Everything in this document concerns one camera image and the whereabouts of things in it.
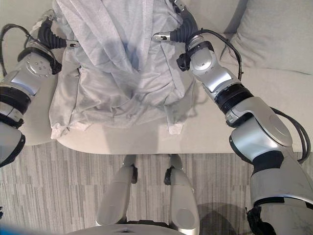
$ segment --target gray striped carpet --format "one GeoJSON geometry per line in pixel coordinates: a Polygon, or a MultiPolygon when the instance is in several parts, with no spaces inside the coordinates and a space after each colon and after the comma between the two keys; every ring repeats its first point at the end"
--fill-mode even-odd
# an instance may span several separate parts
{"type": "MultiPolygon", "coordinates": [[[[1,222],[53,233],[94,226],[103,192],[124,156],[87,154],[57,142],[26,147],[0,169],[1,222]]],[[[201,234],[250,234],[252,167],[235,154],[181,154],[201,218],[201,234]]],[[[168,221],[169,187],[163,178],[167,155],[140,155],[138,183],[132,185],[129,220],[168,221]]],[[[303,164],[313,177],[313,160],[303,164]]]]}

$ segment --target silver metal panel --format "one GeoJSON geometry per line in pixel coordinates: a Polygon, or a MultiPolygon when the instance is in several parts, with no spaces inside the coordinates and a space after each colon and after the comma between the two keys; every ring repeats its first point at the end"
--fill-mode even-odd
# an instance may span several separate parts
{"type": "Polygon", "coordinates": [[[259,171],[252,175],[251,203],[268,197],[291,197],[313,204],[313,181],[294,158],[290,148],[282,150],[280,168],[259,171]]]}
{"type": "Polygon", "coordinates": [[[312,235],[313,210],[305,202],[285,198],[285,203],[261,205],[261,219],[271,224],[277,235],[312,235]]]}
{"type": "Polygon", "coordinates": [[[143,224],[115,224],[78,230],[69,235],[117,235],[131,233],[133,235],[182,235],[173,229],[143,224]]]}
{"type": "Polygon", "coordinates": [[[126,219],[133,170],[132,166],[123,166],[114,175],[101,201],[96,219],[97,225],[116,224],[126,219]]]}
{"type": "Polygon", "coordinates": [[[283,150],[283,147],[269,137],[253,117],[234,129],[231,138],[237,149],[251,161],[263,153],[283,150]]]}
{"type": "Polygon", "coordinates": [[[194,190],[180,170],[171,171],[170,226],[186,235],[198,235],[200,219],[194,190]]]}
{"type": "Polygon", "coordinates": [[[21,118],[23,118],[23,114],[19,110],[3,102],[0,102],[0,114],[13,119],[15,122],[18,122],[21,118]]]}
{"type": "Polygon", "coordinates": [[[31,95],[35,95],[42,82],[52,75],[50,63],[43,57],[31,53],[24,57],[16,66],[19,71],[11,80],[26,89],[31,95]]]}
{"type": "Polygon", "coordinates": [[[252,113],[260,126],[276,142],[283,146],[291,146],[292,138],[289,130],[274,111],[259,97],[250,97],[241,101],[226,113],[225,117],[231,123],[246,113],[252,113]]]}

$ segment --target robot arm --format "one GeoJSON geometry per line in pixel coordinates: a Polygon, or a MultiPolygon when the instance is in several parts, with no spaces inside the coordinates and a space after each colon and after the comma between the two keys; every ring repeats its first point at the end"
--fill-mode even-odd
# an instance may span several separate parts
{"type": "Polygon", "coordinates": [[[45,12],[31,33],[14,24],[7,24],[1,31],[1,43],[4,34],[13,27],[22,29],[28,39],[18,56],[18,64],[9,74],[3,66],[1,51],[4,79],[0,82],[0,167],[13,162],[25,144],[25,136],[18,128],[42,82],[53,79],[52,76],[61,70],[62,65],[50,50],[79,46],[77,41],[59,38],[51,32],[54,17],[53,10],[45,12]]]}
{"type": "MultiPolygon", "coordinates": [[[[256,235],[313,234],[313,181],[294,158],[288,129],[261,98],[219,64],[213,46],[201,36],[206,31],[191,30],[184,41],[186,53],[177,62],[203,84],[226,123],[235,128],[229,137],[232,149],[254,166],[253,209],[247,212],[251,230],[256,235]]],[[[157,33],[154,39],[177,41],[166,35],[171,33],[157,33]]]]}

